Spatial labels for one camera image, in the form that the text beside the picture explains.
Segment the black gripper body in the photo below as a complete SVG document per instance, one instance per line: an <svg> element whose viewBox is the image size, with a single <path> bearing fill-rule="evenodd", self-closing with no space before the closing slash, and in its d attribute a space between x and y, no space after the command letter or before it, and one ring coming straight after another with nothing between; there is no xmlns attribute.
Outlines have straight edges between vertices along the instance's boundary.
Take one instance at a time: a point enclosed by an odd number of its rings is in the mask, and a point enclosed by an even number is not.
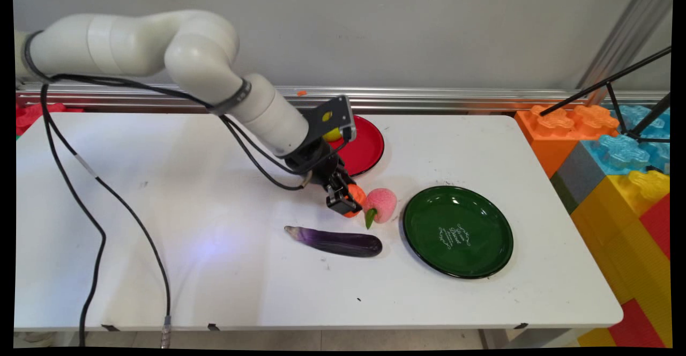
<svg viewBox="0 0 686 356"><path fill-rule="evenodd" d="M321 187L329 185L331 175L340 164L340 156L324 139L301 146L283 159L289 169L298 173L311 173L310 182Z"/></svg>

